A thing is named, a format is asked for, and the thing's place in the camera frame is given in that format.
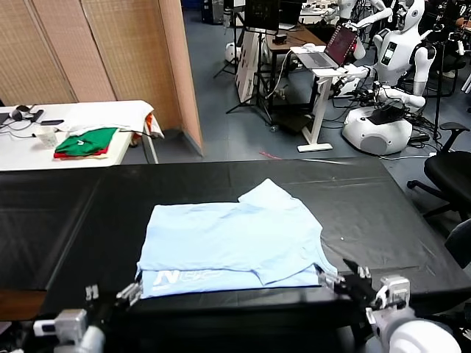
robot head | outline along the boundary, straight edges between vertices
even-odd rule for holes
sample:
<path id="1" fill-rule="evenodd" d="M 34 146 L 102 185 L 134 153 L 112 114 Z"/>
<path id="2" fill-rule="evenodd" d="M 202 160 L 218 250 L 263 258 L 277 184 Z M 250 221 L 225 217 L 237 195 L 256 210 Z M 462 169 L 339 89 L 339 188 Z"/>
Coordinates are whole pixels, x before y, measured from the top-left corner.
<path id="1" fill-rule="evenodd" d="M 425 11 L 424 0 L 399 1 L 397 10 L 397 26 L 401 32 L 418 27 Z"/>

white desk leg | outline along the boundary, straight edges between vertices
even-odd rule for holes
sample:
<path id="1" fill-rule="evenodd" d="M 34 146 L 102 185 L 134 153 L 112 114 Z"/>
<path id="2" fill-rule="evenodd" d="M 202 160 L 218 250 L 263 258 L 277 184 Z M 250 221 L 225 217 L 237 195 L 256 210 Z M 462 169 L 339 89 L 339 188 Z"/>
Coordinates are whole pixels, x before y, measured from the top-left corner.
<path id="1" fill-rule="evenodd" d="M 302 134 L 307 140 L 308 145 L 298 146 L 299 152 L 310 152 L 310 151 L 325 151 L 332 149 L 330 143 L 317 143 L 317 138 L 321 131 L 322 121 L 324 120 L 325 109 L 327 108 L 327 102 L 329 99 L 330 86 L 332 85 L 332 77 L 326 77 L 319 79 L 320 93 L 317 96 L 316 103 L 314 105 L 314 123 L 312 130 L 309 131 L 307 127 L 302 129 Z"/>
<path id="2" fill-rule="evenodd" d="M 468 90 L 469 86 L 471 85 L 471 74 L 468 76 L 466 82 L 464 83 L 463 87 L 461 90 Z"/>
<path id="3" fill-rule="evenodd" d="M 152 142 L 152 138 L 150 137 L 150 131 L 149 127 L 147 126 L 146 123 L 144 123 L 144 132 L 147 134 L 147 142 L 149 143 L 149 148 L 150 151 L 152 152 L 152 157 L 154 157 L 154 163 L 159 164 L 159 160 L 157 159 L 157 154 L 155 153 L 155 148 L 154 148 L 154 143 Z"/>

laptop screen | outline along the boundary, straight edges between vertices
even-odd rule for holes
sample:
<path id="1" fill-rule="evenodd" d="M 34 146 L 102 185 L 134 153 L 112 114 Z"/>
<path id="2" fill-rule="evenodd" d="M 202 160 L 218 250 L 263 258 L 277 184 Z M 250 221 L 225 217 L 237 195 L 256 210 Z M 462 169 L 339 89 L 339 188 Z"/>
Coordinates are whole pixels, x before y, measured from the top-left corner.
<path id="1" fill-rule="evenodd" d="M 302 1 L 281 0 L 280 1 L 280 23 L 297 24 L 300 19 Z"/>
<path id="2" fill-rule="evenodd" d="M 356 41 L 356 33 L 348 28 L 338 26 L 333 33 L 329 44 L 325 47 L 325 53 L 339 66 L 344 64 L 348 51 Z"/>

printed logo on shirt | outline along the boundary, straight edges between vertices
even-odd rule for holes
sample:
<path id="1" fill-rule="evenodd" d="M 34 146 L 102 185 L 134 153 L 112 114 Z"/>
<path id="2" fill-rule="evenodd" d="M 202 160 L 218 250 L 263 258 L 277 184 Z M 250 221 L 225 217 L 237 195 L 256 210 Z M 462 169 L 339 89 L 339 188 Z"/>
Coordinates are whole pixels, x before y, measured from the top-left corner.
<path id="1" fill-rule="evenodd" d="M 221 271 L 158 271 L 152 290 L 168 289 L 172 285 L 185 282 L 203 282 L 222 275 Z"/>

black tablecloth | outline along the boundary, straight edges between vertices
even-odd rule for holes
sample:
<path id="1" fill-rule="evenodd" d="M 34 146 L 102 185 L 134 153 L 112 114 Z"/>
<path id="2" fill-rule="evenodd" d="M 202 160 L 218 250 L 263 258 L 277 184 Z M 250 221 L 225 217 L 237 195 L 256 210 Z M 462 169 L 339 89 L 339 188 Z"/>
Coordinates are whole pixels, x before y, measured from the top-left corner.
<path id="1" fill-rule="evenodd" d="M 48 287 L 90 206 L 96 175 L 0 173 L 0 288 Z"/>
<path id="2" fill-rule="evenodd" d="M 369 266 L 377 286 L 385 274 L 402 274 L 411 280 L 413 305 L 424 313 L 439 310 L 439 306 L 431 304 L 450 306 L 471 293 L 471 280 L 442 245 L 443 240 L 436 238 L 375 158 L 18 172 L 4 174 L 0 188 L 18 195 L 28 193 L 18 197 L 13 205 L 34 211 L 32 219 L 12 211 L 11 217 L 23 221 L 25 229 L 10 227 L 11 236 L 38 234 L 38 241 L 46 239 L 34 260 L 26 255 L 15 259 L 18 263 L 32 261 L 29 270 L 38 268 L 41 256 L 49 262 L 57 258 L 54 252 L 48 255 L 44 248 L 48 244 L 58 248 L 65 236 L 57 235 L 74 233 L 70 230 L 74 225 L 76 235 L 43 307 L 43 312 L 49 313 L 80 306 L 86 285 L 97 282 L 102 290 L 118 291 L 132 281 L 154 205 L 236 202 L 242 193 L 265 178 L 301 199 L 319 219 L 325 254 L 340 271 L 347 270 L 341 261 L 347 257 Z M 10 180 L 17 182 L 8 188 L 4 183 Z M 49 202 L 54 206 L 47 213 L 36 212 L 37 208 L 45 209 Z M 72 212 L 79 204 L 89 204 L 82 218 Z M 2 218 L 8 215 L 4 208 Z M 19 244 L 16 246 L 10 251 L 20 254 Z M 9 282 L 1 285 L 16 285 L 7 279 Z M 280 288 L 148 299 L 137 303 L 131 315 L 140 317 L 142 322 L 151 313 L 153 318 L 161 318 L 162 327 L 167 328 L 175 324 L 183 329 L 188 324 L 194 329 L 193 320 L 198 317 L 197 326 L 202 329 L 230 329 L 233 325 L 256 326 L 257 318 L 265 325 L 275 326 L 286 320 L 313 322 L 312 318 L 319 315 L 323 315 L 323 321 L 344 322 L 342 319 L 348 318 L 343 316 L 351 315 L 347 307 L 347 301 L 334 301 L 333 294 L 324 288 Z M 238 315 L 238 319 L 229 322 L 220 315 Z M 179 317 L 178 324 L 173 321 L 175 317 Z"/>

